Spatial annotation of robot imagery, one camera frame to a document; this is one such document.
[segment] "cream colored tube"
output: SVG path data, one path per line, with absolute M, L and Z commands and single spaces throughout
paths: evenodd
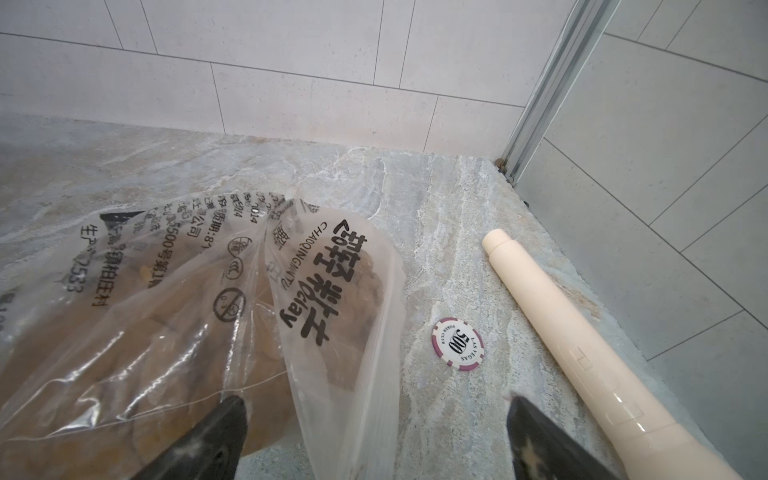
M 486 235 L 482 246 L 614 444 L 631 480 L 741 478 L 675 422 L 520 243 L 499 229 Z

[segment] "plastic bag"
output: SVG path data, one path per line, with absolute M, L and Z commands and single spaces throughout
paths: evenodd
M 7 478 L 130 477 L 232 394 L 243 455 L 298 420 L 317 478 L 392 476 L 404 275 L 367 219 L 238 193 L 99 220 L 0 296 Z

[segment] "gray marble floor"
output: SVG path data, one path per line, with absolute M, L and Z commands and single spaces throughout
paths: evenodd
M 503 396 L 524 393 L 620 471 L 605 437 L 488 264 L 502 227 L 573 299 L 680 422 L 710 443 L 490 161 L 0 114 L 0 287 L 21 281 L 94 211 L 271 190 L 354 210 L 392 237 L 406 270 L 397 478 L 513 478 Z M 483 336 L 471 372 L 432 351 L 437 319 Z M 239 478 L 311 478 L 301 444 L 242 460 Z

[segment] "metal frame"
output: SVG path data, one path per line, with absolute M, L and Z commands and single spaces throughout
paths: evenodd
M 618 3 L 619 0 L 576 1 L 544 73 L 502 155 L 504 160 L 500 170 L 513 186 L 520 180 L 544 132 L 592 53 Z

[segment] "circular logo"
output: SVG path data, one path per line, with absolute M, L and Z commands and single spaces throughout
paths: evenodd
M 248 248 L 250 242 L 251 239 L 248 237 L 233 238 L 227 244 L 227 250 L 230 252 L 232 257 L 237 258 L 243 252 L 243 250 Z
M 224 276 L 230 280 L 237 280 L 243 274 L 243 261 L 237 257 L 227 265 Z
M 485 358 L 485 345 L 478 331 L 453 317 L 435 324 L 432 347 L 448 366 L 462 371 L 476 369 Z
M 214 300 L 214 315 L 222 322 L 234 322 L 245 311 L 245 294 L 239 288 L 225 288 Z

